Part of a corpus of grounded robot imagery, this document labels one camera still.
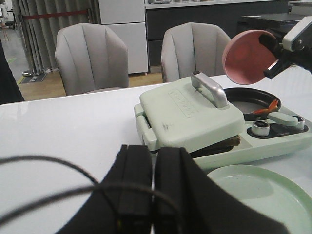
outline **mint green plate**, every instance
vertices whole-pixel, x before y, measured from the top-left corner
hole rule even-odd
[[[221,167],[208,176],[245,205],[282,222],[290,233],[312,234],[312,199],[284,176],[250,165]]]

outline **white refrigerator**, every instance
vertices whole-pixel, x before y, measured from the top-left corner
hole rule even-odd
[[[99,0],[101,23],[127,45],[129,73],[148,71],[144,0]]]

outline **red rope barrier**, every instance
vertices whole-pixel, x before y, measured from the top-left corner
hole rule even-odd
[[[46,19],[46,18],[51,18],[51,17],[87,15],[87,14],[88,14],[88,10],[83,10],[83,11],[51,13],[51,14],[34,15],[34,16],[23,16],[23,18],[24,18],[24,20],[32,20],[32,19]]]

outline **pink lid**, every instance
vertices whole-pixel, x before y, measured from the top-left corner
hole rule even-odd
[[[262,80],[263,71],[275,61],[275,56],[264,45],[259,37],[266,34],[264,30],[249,30],[236,35],[224,49],[222,63],[225,74],[237,84],[253,84]]]

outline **wooden floor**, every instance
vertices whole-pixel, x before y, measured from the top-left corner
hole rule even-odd
[[[134,74],[129,77],[130,87],[162,83],[161,73]],[[19,84],[25,101],[65,96],[59,72],[48,73],[42,82]]]

